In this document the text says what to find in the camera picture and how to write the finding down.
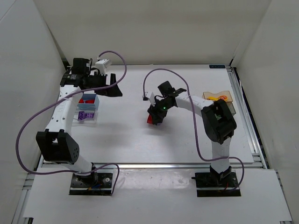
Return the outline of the orange translucent container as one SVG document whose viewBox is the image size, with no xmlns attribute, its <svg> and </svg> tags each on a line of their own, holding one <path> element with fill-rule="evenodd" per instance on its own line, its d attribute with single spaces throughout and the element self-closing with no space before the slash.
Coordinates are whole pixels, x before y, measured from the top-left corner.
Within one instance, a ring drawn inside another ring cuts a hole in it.
<svg viewBox="0 0 299 224">
<path fill-rule="evenodd" d="M 228 97 L 228 100 L 226 102 L 233 102 L 233 98 L 231 96 L 230 91 L 221 91 L 218 93 L 211 93 L 211 92 L 203 92 L 202 97 L 204 99 L 207 99 L 208 97 L 215 97 L 215 98 L 219 98 L 219 96 L 225 95 Z"/>
</svg>

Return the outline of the clear plastic container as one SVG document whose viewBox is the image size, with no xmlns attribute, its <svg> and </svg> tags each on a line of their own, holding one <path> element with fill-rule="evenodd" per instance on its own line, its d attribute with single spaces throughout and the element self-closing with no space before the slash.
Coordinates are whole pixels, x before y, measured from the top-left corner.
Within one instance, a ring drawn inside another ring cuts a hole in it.
<svg viewBox="0 0 299 224">
<path fill-rule="evenodd" d="M 88 108 L 87 110 L 76 110 L 73 117 L 73 126 L 85 125 L 93 126 L 97 123 L 98 111 L 94 108 Z"/>
</svg>

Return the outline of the red half-round lego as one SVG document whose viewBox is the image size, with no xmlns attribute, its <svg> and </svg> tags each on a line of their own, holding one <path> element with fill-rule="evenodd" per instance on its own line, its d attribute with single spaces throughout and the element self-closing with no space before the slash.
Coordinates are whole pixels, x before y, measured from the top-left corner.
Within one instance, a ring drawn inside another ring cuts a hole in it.
<svg viewBox="0 0 299 224">
<path fill-rule="evenodd" d="M 152 116 L 151 115 L 148 116 L 147 123 L 148 124 L 153 124 L 153 120 L 152 120 Z"/>
</svg>

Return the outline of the grey translucent container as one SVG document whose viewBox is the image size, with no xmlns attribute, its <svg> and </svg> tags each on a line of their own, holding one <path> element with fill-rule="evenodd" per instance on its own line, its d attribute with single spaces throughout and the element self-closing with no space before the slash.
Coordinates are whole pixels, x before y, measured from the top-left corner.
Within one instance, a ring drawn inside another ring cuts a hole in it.
<svg viewBox="0 0 299 224">
<path fill-rule="evenodd" d="M 235 111 L 233 103 L 232 102 L 228 102 L 227 105 L 228 105 L 228 108 L 229 108 L 231 114 L 234 116 L 236 114 L 236 111 Z"/>
</svg>

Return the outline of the blue plastic container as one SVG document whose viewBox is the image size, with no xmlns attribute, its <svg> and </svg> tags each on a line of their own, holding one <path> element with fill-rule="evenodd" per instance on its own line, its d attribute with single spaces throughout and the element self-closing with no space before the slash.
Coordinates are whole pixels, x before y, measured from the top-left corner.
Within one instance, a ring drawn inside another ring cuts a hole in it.
<svg viewBox="0 0 299 224">
<path fill-rule="evenodd" d="M 100 101 L 98 95 L 95 93 L 84 93 L 77 104 L 78 110 L 97 110 Z"/>
</svg>

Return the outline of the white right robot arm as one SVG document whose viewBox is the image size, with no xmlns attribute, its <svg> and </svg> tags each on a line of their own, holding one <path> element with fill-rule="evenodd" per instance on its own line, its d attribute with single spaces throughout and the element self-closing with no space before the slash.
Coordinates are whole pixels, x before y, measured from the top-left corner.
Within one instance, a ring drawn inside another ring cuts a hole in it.
<svg viewBox="0 0 299 224">
<path fill-rule="evenodd" d="M 200 154 L 198 133 L 195 130 L 196 147 L 201 160 L 210 162 L 210 174 L 217 183 L 223 181 L 231 173 L 229 162 L 230 143 L 237 128 L 236 121 L 229 106 L 223 99 L 211 101 L 197 96 L 191 96 L 189 89 L 172 87 L 165 81 L 158 86 L 161 100 L 153 92 L 143 92 L 143 99 L 150 101 L 149 123 L 158 125 L 163 122 L 167 112 L 172 107 L 186 109 L 192 112 L 193 125 L 197 128 L 196 115 L 200 116 L 207 137 L 212 143 L 212 158 L 205 159 Z"/>
</svg>

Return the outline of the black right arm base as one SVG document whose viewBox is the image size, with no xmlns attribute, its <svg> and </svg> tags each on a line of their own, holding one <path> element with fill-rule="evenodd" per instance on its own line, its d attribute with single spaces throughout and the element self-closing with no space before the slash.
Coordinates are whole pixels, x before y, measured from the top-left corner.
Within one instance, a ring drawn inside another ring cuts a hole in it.
<svg viewBox="0 0 299 224">
<path fill-rule="evenodd" d="M 191 178 L 195 181 L 197 197 L 240 197 L 241 192 L 235 172 L 217 182 L 209 172 L 195 173 Z"/>
</svg>

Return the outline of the yellow black striped lego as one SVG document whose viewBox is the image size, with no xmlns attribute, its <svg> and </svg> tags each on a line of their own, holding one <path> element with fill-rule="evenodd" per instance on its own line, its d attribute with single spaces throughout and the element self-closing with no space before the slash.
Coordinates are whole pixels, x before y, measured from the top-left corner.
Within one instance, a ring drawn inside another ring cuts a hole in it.
<svg viewBox="0 0 299 224">
<path fill-rule="evenodd" d="M 208 97 L 207 100 L 217 101 L 217 100 L 219 100 L 219 99 L 218 99 L 218 98 L 215 98 L 215 97 Z"/>
</svg>

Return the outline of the blue label sticker right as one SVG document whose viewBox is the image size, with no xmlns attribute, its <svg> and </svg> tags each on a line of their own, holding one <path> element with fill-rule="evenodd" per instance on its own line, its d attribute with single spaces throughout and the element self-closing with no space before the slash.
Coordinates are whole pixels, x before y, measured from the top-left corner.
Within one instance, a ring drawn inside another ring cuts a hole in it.
<svg viewBox="0 0 299 224">
<path fill-rule="evenodd" d="M 220 65 L 220 64 L 210 64 L 209 68 L 210 69 L 225 69 L 226 66 L 225 65 Z"/>
</svg>

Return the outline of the red green rounded lego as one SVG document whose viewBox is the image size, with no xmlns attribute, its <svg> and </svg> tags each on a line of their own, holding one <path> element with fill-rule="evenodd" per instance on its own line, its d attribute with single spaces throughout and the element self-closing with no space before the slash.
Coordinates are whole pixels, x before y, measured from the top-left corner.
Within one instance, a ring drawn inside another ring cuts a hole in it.
<svg viewBox="0 0 299 224">
<path fill-rule="evenodd" d="M 95 100 L 94 99 L 90 99 L 90 100 L 86 100 L 85 104 L 94 104 Z"/>
</svg>

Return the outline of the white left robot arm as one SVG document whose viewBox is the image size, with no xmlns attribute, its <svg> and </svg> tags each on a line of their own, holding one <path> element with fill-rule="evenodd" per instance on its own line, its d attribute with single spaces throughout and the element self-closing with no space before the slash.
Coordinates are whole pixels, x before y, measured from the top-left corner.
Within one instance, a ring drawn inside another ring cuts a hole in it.
<svg viewBox="0 0 299 224">
<path fill-rule="evenodd" d="M 95 166 L 80 155 L 79 145 L 71 136 L 76 108 L 83 96 L 81 92 L 76 92 L 103 87 L 103 90 L 95 90 L 95 93 L 107 97 L 121 97 L 122 92 L 116 85 L 115 74 L 110 77 L 112 87 L 107 85 L 106 69 L 111 63 L 109 59 L 98 59 L 93 67 L 89 59 L 74 58 L 73 66 L 62 76 L 59 99 L 71 93 L 74 95 L 55 107 L 45 130 L 36 134 L 37 144 L 46 161 L 74 170 L 78 180 L 89 186 L 95 185 L 98 180 L 94 173 Z"/>
</svg>

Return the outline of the yellow orange printed lego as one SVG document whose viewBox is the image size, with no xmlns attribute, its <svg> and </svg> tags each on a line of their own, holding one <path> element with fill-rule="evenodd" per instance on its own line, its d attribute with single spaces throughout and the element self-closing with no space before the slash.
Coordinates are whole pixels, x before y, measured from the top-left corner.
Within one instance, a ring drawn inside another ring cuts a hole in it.
<svg viewBox="0 0 299 224">
<path fill-rule="evenodd" d="M 222 99 L 222 100 L 224 100 L 224 101 L 227 101 L 227 100 L 228 100 L 228 97 L 225 96 L 225 95 L 222 95 L 222 96 L 219 96 L 219 99 Z"/>
</svg>

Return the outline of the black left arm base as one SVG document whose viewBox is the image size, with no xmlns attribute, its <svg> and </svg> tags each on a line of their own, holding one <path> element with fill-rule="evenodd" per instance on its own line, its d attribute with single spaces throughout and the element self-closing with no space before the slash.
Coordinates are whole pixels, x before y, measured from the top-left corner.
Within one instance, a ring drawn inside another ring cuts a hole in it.
<svg viewBox="0 0 299 224">
<path fill-rule="evenodd" d="M 69 195 L 71 196 L 111 196 L 113 173 L 100 172 L 87 176 L 72 175 Z"/>
</svg>

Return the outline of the purple lego in container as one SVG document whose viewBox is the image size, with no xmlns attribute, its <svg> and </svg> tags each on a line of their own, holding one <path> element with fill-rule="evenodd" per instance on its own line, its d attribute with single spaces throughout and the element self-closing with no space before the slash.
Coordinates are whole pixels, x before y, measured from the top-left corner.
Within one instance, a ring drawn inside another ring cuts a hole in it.
<svg viewBox="0 0 299 224">
<path fill-rule="evenodd" d="M 94 119 L 94 115 L 95 115 L 94 112 L 88 112 L 88 113 L 86 113 L 86 118 L 87 119 Z"/>
</svg>

